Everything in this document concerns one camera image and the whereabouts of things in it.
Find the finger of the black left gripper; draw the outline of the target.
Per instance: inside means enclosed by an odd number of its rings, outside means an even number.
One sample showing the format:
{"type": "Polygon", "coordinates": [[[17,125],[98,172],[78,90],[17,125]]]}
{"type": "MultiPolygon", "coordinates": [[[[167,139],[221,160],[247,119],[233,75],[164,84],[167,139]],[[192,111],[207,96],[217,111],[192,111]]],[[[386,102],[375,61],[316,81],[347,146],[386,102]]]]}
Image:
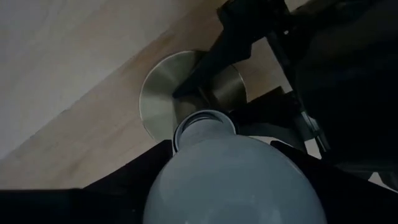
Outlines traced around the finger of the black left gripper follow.
{"type": "Polygon", "coordinates": [[[282,28],[290,12],[284,0],[227,0],[217,15],[223,30],[174,90],[174,98],[194,92],[226,67],[250,58],[252,44],[282,28]]]}
{"type": "Polygon", "coordinates": [[[311,138],[301,105],[292,91],[281,87],[263,94],[229,113],[244,136],[276,138],[302,152],[311,138]]]}

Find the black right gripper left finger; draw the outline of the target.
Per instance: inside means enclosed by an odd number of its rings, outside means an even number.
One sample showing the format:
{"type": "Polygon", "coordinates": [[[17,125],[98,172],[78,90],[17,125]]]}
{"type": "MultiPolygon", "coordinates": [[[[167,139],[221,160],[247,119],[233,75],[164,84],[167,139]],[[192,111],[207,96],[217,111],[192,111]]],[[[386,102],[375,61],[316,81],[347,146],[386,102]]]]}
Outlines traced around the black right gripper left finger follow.
{"type": "Polygon", "coordinates": [[[172,153],[164,140],[83,188],[0,190],[0,224],[142,224],[150,188],[172,153]]]}

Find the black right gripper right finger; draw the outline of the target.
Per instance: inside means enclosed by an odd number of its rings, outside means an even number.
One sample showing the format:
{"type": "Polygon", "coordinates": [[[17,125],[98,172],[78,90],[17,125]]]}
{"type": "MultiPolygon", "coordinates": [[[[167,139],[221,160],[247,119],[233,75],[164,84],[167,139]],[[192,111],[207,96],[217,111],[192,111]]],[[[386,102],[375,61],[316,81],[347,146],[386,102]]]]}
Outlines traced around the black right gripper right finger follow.
{"type": "Polygon", "coordinates": [[[287,156],[315,189],[328,224],[398,224],[398,194],[343,172],[280,141],[271,146],[287,156]]]}

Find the white lightbulb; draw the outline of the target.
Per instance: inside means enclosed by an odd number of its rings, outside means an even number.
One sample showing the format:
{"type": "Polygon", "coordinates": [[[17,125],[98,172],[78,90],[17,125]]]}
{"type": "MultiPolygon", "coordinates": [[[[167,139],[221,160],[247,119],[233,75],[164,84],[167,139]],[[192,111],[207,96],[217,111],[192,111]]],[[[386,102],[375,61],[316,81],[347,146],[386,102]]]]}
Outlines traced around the white lightbulb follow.
{"type": "Polygon", "coordinates": [[[276,148],[211,119],[185,121],[176,135],[144,224],[327,224],[309,180],[276,148]]]}

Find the brass lamp socket base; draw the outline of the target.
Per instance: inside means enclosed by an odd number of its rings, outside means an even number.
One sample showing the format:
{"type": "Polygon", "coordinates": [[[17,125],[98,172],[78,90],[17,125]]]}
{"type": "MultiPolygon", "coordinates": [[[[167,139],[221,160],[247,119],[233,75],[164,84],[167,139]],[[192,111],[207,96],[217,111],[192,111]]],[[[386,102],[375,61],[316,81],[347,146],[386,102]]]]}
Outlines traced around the brass lamp socket base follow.
{"type": "Polygon", "coordinates": [[[236,134],[226,114],[247,102],[243,78],[232,65],[193,93],[179,99],[172,96],[204,55],[201,50],[187,50],[166,56],[149,71],[141,88],[139,114],[146,131],[157,142],[171,140],[177,151],[236,134]]]}

